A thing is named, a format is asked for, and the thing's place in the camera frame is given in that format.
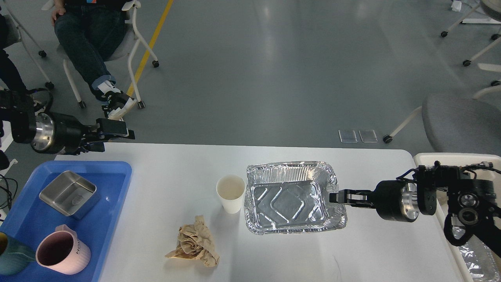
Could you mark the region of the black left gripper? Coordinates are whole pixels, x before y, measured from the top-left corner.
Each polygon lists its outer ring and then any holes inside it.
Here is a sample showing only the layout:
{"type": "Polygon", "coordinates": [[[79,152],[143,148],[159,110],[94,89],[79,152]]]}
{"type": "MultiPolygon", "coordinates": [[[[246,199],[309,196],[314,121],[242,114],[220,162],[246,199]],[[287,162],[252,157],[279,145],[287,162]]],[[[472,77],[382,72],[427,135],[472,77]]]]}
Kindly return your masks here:
{"type": "Polygon", "coordinates": [[[56,113],[38,114],[35,118],[35,135],[31,148],[41,154],[80,155],[81,152],[105,152],[103,141],[115,139],[135,140],[125,121],[107,118],[96,119],[94,132],[77,118],[56,113]]]}

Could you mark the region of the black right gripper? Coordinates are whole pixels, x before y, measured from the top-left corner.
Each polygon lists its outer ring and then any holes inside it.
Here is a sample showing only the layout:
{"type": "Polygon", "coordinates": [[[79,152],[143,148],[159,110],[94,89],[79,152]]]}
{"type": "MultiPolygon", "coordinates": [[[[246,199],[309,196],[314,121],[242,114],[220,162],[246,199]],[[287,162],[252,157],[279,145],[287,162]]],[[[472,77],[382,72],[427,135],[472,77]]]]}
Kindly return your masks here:
{"type": "Polygon", "coordinates": [[[329,202],[376,209],[381,218],[400,222],[414,222],[420,214],[417,186],[402,180],[381,181],[374,191],[340,190],[330,193],[329,202]]]}

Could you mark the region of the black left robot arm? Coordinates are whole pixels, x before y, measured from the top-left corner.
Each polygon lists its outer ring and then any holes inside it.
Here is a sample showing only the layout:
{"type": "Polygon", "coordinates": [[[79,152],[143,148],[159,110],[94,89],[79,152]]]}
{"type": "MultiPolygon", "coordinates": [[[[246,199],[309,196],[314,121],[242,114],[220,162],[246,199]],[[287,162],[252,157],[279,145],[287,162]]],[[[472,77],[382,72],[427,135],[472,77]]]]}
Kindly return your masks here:
{"type": "Polygon", "coordinates": [[[30,94],[1,91],[1,120],[11,124],[16,143],[28,143],[40,154],[104,152],[104,143],[111,139],[135,139],[124,121],[98,118],[95,124],[84,125],[74,116],[51,112],[50,106],[36,114],[30,94]]]}

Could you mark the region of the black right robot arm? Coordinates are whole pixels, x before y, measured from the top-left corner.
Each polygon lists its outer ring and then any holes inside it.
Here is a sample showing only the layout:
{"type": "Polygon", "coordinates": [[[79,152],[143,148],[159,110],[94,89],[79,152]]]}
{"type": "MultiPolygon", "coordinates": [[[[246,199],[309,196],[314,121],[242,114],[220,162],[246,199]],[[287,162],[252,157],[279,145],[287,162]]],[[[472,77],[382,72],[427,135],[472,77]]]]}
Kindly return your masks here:
{"type": "Polygon", "coordinates": [[[451,245],[462,246],[476,236],[496,255],[500,255],[500,217],[492,181],[479,179],[477,170],[500,173],[491,162],[466,166],[420,165],[395,180],[378,183],[371,190],[345,189],[329,194],[331,203],[375,209],[385,220],[414,222],[422,215],[434,215],[437,191],[447,197],[443,232],[451,245]]]}

